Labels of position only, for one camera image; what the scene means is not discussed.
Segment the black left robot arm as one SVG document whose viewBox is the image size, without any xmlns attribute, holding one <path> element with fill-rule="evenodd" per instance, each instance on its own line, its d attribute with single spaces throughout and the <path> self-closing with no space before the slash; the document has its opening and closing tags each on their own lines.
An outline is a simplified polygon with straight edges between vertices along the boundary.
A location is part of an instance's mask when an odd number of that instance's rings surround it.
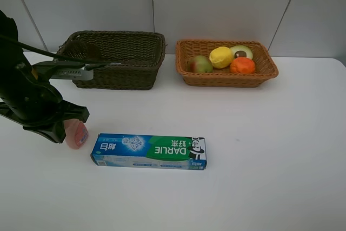
<svg viewBox="0 0 346 231">
<path fill-rule="evenodd" d="M 83 63 L 46 61 L 31 65 L 18 41 L 14 19 L 1 13 L 1 116 L 54 143 L 66 137 L 64 121 L 86 122 L 86 107 L 65 101 L 49 80 L 59 69 L 80 69 Z"/>
</svg>

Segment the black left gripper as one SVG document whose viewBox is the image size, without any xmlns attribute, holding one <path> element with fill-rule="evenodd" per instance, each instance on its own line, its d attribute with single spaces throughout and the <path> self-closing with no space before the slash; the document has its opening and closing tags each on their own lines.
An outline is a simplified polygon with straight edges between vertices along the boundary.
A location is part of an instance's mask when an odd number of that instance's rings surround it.
<svg viewBox="0 0 346 231">
<path fill-rule="evenodd" d="M 62 120 L 77 119 L 85 123 L 90 116 L 87 107 L 63 100 L 60 92 L 50 83 L 1 81 L 1 100 L 1 116 L 53 143 L 65 140 Z M 62 120 L 55 120 L 61 102 Z"/>
</svg>

